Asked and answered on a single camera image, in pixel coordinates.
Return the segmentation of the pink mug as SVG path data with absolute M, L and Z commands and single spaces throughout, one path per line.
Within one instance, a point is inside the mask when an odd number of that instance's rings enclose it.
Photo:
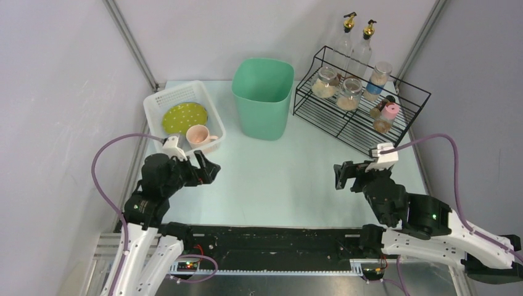
M 192 149 L 200 148 L 218 139 L 218 136 L 211 135 L 205 125 L 194 125 L 186 132 L 186 140 Z

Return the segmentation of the green polka dot plate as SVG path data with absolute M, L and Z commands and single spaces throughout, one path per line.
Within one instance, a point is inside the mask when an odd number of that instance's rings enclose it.
M 164 114 L 162 128 L 167 134 L 186 134 L 195 125 L 206 125 L 208 112 L 203 105 L 195 102 L 180 103 Z

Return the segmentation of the pink lid spice jar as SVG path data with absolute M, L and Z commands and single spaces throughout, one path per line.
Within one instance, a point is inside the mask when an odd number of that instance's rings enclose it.
M 374 120 L 373 128 L 379 133 L 388 133 L 400 110 L 401 108 L 398 104 L 393 102 L 386 103 L 379 116 Z

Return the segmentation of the small black cap spice bottle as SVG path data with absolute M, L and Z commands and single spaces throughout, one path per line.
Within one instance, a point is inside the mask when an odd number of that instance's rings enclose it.
M 385 96 L 377 105 L 370 109 L 369 115 L 371 118 L 377 118 L 387 104 L 395 103 L 395 97 L 392 95 Z

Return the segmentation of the large glass jar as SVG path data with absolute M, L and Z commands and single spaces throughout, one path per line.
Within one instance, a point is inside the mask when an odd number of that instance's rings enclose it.
M 342 110 L 354 111 L 359 106 L 362 93 L 363 86 L 359 79 L 346 78 L 341 84 L 336 105 Z

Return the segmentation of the glass jar with light powder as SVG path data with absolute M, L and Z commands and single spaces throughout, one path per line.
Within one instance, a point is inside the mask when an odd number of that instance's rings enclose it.
M 337 94 L 339 88 L 339 77 L 331 67 L 321 67 L 312 84 L 313 94 L 320 99 L 327 99 Z

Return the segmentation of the spice shaker white lid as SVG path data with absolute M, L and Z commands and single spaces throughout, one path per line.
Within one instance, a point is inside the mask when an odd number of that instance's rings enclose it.
M 380 61 L 374 66 L 373 72 L 369 78 L 363 97 L 367 101 L 376 101 L 388 82 L 393 68 L 388 62 Z

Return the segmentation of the glass oil bottle gold cap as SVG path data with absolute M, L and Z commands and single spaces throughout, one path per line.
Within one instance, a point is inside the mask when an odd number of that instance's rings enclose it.
M 353 46 L 350 60 L 347 66 L 347 72 L 349 78 L 363 78 L 373 50 L 371 48 L 371 37 L 373 36 L 375 29 L 375 20 L 371 19 L 363 29 L 363 36 L 359 43 Z

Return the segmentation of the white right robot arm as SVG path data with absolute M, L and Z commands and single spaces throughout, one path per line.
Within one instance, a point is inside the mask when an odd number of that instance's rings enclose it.
M 518 236 L 480 237 L 480 229 L 465 227 L 448 204 L 408 192 L 391 178 L 390 169 L 377 170 L 372 165 L 370 161 L 334 165 L 335 188 L 343 189 L 352 179 L 351 192 L 363 194 L 379 222 L 362 226 L 362 251 L 445 264 L 485 284 L 522 281 L 522 264 L 514 255 L 521 250 Z

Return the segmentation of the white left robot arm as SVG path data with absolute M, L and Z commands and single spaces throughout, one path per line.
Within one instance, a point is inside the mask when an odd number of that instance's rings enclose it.
M 119 256 L 110 270 L 102 295 L 152 295 L 170 266 L 194 244 L 187 224 L 162 220 L 170 208 L 169 199 L 184 187 L 214 182 L 220 165 L 195 151 L 197 166 L 189 157 L 152 154 L 141 168 L 142 178 L 123 210 Z

